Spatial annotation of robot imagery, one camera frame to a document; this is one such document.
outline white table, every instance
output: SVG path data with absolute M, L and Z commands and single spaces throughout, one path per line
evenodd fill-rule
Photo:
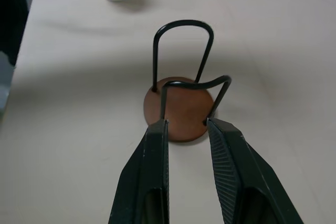
M 33 0 L 0 132 L 0 223 L 107 223 L 146 130 L 153 36 L 177 19 L 215 31 L 201 81 L 233 79 L 218 118 L 305 223 L 334 223 L 335 17 L 336 0 Z M 194 78 L 206 41 L 198 28 L 165 34 L 159 79 Z M 169 148 L 171 223 L 223 223 L 209 142 Z

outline table surface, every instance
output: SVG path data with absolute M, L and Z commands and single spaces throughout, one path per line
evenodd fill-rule
M 0 132 L 0 223 L 107 223 L 146 130 L 153 36 L 177 19 L 214 29 L 201 81 L 233 79 L 217 117 L 305 223 L 334 223 L 335 17 L 336 0 L 33 0 Z M 206 41 L 199 28 L 165 34 L 159 79 L 194 78 Z M 171 223 L 223 223 L 207 138 L 169 148 Z

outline round wooden disc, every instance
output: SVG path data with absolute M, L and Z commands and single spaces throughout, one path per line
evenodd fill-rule
M 150 88 L 145 96 L 143 110 L 148 125 L 160 118 L 161 88 L 171 80 L 193 82 L 184 77 L 169 77 L 158 82 L 157 92 Z M 168 88 L 165 119 L 168 119 L 169 140 L 189 142 L 201 137 L 206 132 L 203 121 L 214 101 L 207 90 L 189 90 Z

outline black metal wire frame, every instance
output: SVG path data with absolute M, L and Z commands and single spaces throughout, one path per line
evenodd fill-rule
M 166 101 L 167 101 L 167 89 L 169 87 L 176 87 L 176 88 L 182 88 L 182 89 L 193 89 L 193 90 L 199 90 L 199 89 L 210 89 L 217 85 L 220 85 L 222 83 L 223 86 L 214 102 L 214 105 L 212 106 L 208 116 L 204 119 L 203 123 L 206 125 L 206 121 L 208 118 L 212 118 L 214 116 L 214 113 L 220 104 L 221 100 L 223 99 L 223 96 L 225 95 L 227 89 L 229 88 L 231 84 L 231 77 L 230 76 L 221 76 L 216 78 L 215 80 L 204 82 L 204 83 L 195 83 L 195 82 L 184 82 L 184 81 L 168 81 L 166 82 L 161 89 L 161 114 L 160 119 L 164 119 L 165 110 L 166 110 Z
M 205 52 L 204 52 L 204 55 L 203 55 L 203 58 L 202 58 L 202 61 L 201 61 L 201 65 L 198 69 L 198 73 L 197 73 L 197 76 L 196 76 L 196 79 L 194 82 L 198 83 L 200 78 L 201 78 L 201 75 L 202 75 L 202 72 L 203 72 L 203 69 L 204 69 L 204 66 L 206 64 L 206 60 L 209 56 L 209 53 L 210 53 L 210 50 L 211 50 L 211 46 L 214 42 L 214 32 L 213 30 L 211 29 L 211 27 L 207 24 L 207 23 L 204 23 L 202 21 L 198 21 L 198 20 L 192 20 L 192 19 L 184 19 L 184 20 L 177 20 L 177 21 L 174 21 L 174 22 L 170 22 L 166 25 L 164 25 L 163 27 L 161 27 L 155 34 L 154 36 L 154 41 L 153 41 L 153 87 L 152 87 L 152 91 L 153 92 L 156 92 L 158 89 L 157 87 L 157 75 L 158 75 L 158 47 L 159 47 L 159 40 L 161 38 L 161 36 L 168 30 L 174 28 L 174 27 L 178 27 L 178 26 L 198 26 L 198 27 L 202 27 L 204 28 L 208 33 L 209 33 L 209 40 L 208 40 L 208 43 L 206 45 L 206 48 L 205 48 Z

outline wooden base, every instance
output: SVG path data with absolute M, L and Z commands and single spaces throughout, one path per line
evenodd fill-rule
M 143 110 L 148 125 L 160 118 L 161 88 L 171 80 L 193 82 L 184 77 L 169 77 L 158 82 L 157 92 L 150 88 L 145 96 Z M 168 119 L 169 140 L 189 142 L 206 132 L 203 120 L 208 115 L 214 101 L 207 90 L 168 88 L 165 119 Z

